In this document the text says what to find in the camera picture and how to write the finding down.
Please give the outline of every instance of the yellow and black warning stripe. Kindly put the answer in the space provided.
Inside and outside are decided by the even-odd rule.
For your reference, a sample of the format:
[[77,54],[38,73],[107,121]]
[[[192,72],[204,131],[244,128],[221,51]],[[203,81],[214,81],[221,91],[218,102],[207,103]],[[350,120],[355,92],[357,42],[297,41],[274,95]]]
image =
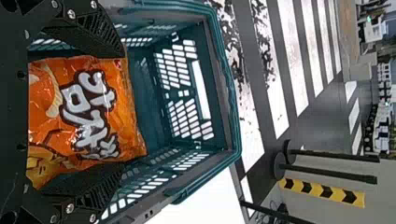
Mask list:
[[298,179],[283,178],[279,181],[282,189],[292,190],[297,193],[308,194],[317,198],[346,203],[364,208],[365,193],[353,190],[328,187],[317,183],[307,183]]

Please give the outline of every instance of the white line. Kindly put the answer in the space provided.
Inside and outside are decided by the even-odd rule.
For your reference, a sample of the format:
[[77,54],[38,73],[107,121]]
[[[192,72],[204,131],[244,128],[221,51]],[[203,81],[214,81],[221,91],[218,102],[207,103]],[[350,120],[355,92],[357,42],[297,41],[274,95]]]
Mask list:
[[315,97],[317,97],[323,91],[323,82],[320,72],[317,32],[315,30],[314,23],[314,11],[312,10],[311,0],[302,0],[302,6],[304,7],[303,16],[306,43],[308,45],[309,62],[311,63],[311,73],[314,84]]
[[353,132],[353,128],[355,127],[355,123],[358,120],[358,116],[360,113],[359,109],[359,98],[356,99],[355,104],[353,105],[352,111],[349,114],[349,132]]
[[229,169],[216,175],[183,202],[166,206],[148,224],[245,223]]
[[358,131],[356,132],[355,139],[352,144],[352,154],[358,155],[359,145],[361,144],[361,125],[359,124]]
[[338,46],[337,17],[335,14],[334,0],[329,0],[330,19],[332,25],[332,42],[334,43],[335,69],[341,72],[340,47]]
[[[218,17],[223,23],[227,24],[223,26],[222,29],[232,29],[233,32],[231,40],[228,37],[229,33],[223,32],[225,37],[224,39],[229,40],[225,43],[229,46],[226,49],[228,64],[232,67],[232,65],[235,65],[236,63],[236,67],[241,68],[243,71],[245,70],[244,60],[240,58],[240,55],[243,55],[243,50],[236,47],[240,46],[241,43],[237,27],[233,26],[233,21],[235,21],[233,5],[228,5],[228,10],[226,11],[224,1],[217,1],[216,3],[221,4],[221,7],[217,7]],[[250,83],[248,81],[248,74],[244,71],[243,76],[243,81],[235,78],[234,84],[236,87],[236,99],[240,117],[239,123],[242,134],[242,161],[245,171],[248,172],[248,170],[250,170],[250,168],[264,154],[264,146],[262,145],[262,133],[257,119],[257,112],[253,101]]]
[[391,86],[391,94],[392,94],[392,97],[391,97],[391,102],[396,102],[396,85],[392,85]]
[[[242,187],[242,191],[244,193],[245,202],[253,203],[253,198],[251,197],[250,186],[248,185],[248,177],[247,176],[245,176],[241,180],[241,187]],[[248,217],[251,217],[254,214],[254,210],[251,210],[248,208],[247,213],[248,213]]]
[[349,81],[346,83],[346,103],[349,103],[349,100],[352,97],[353,92],[356,90],[356,87],[358,87],[357,81]]
[[326,8],[325,8],[324,0],[318,0],[318,13],[319,13],[319,21],[320,21],[320,32],[321,32],[322,44],[323,44],[324,63],[326,66],[327,83],[330,83],[334,79],[334,73],[332,70],[332,54],[330,53],[330,40],[329,40],[329,32],[327,30]]
[[242,161],[247,173],[264,155],[264,146],[250,85],[246,82],[240,84],[237,81],[235,81],[235,85],[241,85],[242,88],[242,91],[236,91],[236,97],[241,118],[239,123],[242,134]]
[[250,0],[251,5],[257,6],[258,2],[265,6],[265,9],[259,11],[256,19],[260,19],[263,22],[255,23],[256,36],[264,37],[268,39],[269,46],[262,44],[259,46],[260,53],[264,53],[269,50],[269,54],[272,57],[272,61],[269,62],[268,67],[272,70],[272,74],[267,78],[267,84],[269,86],[268,101],[271,108],[271,115],[274,123],[274,129],[276,139],[279,138],[288,128],[289,119],[288,112],[286,109],[285,95],[282,88],[282,79],[279,74],[279,67],[277,64],[276,49],[271,29],[271,22],[268,15],[268,8],[266,0]]
[[303,59],[300,52],[294,6],[292,0],[278,0],[277,3],[279,5],[280,22],[286,54],[288,55],[291,86],[298,117],[308,107],[309,102],[308,94],[306,93]]

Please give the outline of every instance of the snack bag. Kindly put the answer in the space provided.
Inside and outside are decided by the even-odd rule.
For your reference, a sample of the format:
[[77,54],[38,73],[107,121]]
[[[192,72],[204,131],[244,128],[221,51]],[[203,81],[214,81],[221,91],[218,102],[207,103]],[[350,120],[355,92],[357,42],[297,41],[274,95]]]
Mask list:
[[61,173],[145,155],[127,59],[79,56],[29,64],[26,175],[36,189]]

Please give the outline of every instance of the bolt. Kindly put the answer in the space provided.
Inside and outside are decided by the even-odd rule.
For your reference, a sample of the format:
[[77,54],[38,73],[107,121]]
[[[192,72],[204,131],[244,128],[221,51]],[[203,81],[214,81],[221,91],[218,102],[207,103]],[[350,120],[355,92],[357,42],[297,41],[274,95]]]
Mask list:
[[95,2],[95,1],[91,1],[91,7],[92,7],[92,8],[97,8],[97,7],[98,7],[98,5],[96,4],[96,2]]
[[96,221],[96,214],[90,216],[90,222],[93,223],[94,221]]
[[19,78],[20,80],[25,80],[26,76],[27,76],[26,73],[24,73],[23,71],[17,72],[17,78]]
[[67,15],[69,16],[69,18],[70,18],[71,20],[75,20],[75,19],[76,19],[76,12],[74,12],[73,9],[69,9],[69,10],[67,11]]
[[25,30],[25,38],[29,39],[29,37],[30,37],[29,31]]
[[17,144],[17,150],[20,152],[24,152],[26,150],[27,146],[24,143],[19,143]]
[[70,203],[69,205],[67,205],[66,207],[66,213],[67,214],[71,214],[74,211],[74,205],[72,203]]
[[56,221],[57,221],[57,217],[56,217],[56,215],[53,215],[51,218],[50,218],[50,223],[55,223]]
[[58,2],[55,0],[52,0],[50,3],[52,4],[53,8],[58,8],[58,6],[59,6]]

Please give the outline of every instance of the shopping basket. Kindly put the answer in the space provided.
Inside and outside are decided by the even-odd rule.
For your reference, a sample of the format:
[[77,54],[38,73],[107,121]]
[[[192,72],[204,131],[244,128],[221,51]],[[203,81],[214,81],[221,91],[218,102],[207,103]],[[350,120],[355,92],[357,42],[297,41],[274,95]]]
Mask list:
[[[144,223],[169,203],[183,202],[241,154],[233,77],[215,11],[187,0],[131,2],[107,13],[128,49],[148,156],[126,165],[97,223]],[[76,19],[86,28],[95,20]],[[76,54],[46,35],[28,50],[38,58]]]

